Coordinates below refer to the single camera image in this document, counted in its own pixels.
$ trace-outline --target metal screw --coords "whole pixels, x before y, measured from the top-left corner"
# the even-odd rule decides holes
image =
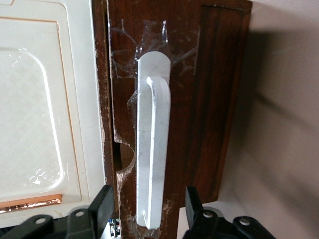
[[[78,211],[75,213],[75,216],[77,216],[77,217],[80,217],[82,215],[84,215],[84,211]]]
[[[239,219],[239,222],[241,225],[244,225],[244,226],[250,225],[250,222],[246,218]]]
[[[204,214],[204,217],[206,218],[212,218],[214,216],[213,212],[210,210],[205,210],[203,214]]]
[[[45,218],[38,218],[37,220],[35,220],[35,223],[41,224],[41,223],[44,223],[45,220],[46,220]]]

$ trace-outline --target black clamp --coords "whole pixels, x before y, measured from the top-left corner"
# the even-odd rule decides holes
[[[275,239],[252,217],[237,217],[230,223],[204,209],[195,187],[186,188],[186,214],[190,230],[183,239]]]
[[[113,187],[105,185],[89,208],[77,209],[59,219],[33,216],[8,229],[0,239],[99,239],[113,211]]]

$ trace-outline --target cabinet door handle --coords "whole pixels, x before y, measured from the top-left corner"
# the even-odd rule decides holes
[[[160,227],[170,117],[170,60],[152,51],[138,60],[137,223]]]

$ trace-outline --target scratched wood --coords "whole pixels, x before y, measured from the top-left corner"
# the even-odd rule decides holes
[[[158,49],[172,60],[161,228],[136,224],[133,160],[117,172],[122,238],[176,238],[187,185],[197,187],[203,202],[217,199],[250,10],[241,0],[108,0],[115,142],[135,150],[135,57],[154,49],[152,38],[159,40],[163,25],[168,45]]]
[[[112,139],[112,110],[111,91],[108,67],[105,15],[106,6],[103,0],[92,1],[94,38],[96,49],[97,77],[99,84],[101,120],[104,135],[104,165],[106,184],[113,184],[113,139]]]

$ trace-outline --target white wall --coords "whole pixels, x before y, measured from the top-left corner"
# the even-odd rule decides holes
[[[319,238],[319,1],[256,0],[218,202],[279,239]],[[178,238],[187,229],[181,210]]]

